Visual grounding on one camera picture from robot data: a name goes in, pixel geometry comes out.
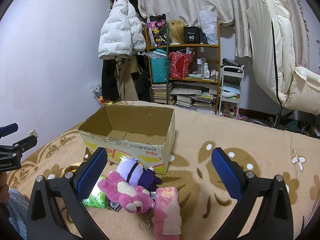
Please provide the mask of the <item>person left hand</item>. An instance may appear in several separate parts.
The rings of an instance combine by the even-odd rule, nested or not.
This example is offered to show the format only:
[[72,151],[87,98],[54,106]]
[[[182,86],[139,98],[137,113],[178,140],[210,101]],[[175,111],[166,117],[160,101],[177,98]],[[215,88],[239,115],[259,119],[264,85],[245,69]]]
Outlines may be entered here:
[[7,185],[7,172],[1,172],[0,174],[0,202],[7,203],[10,194],[9,194],[9,187]]

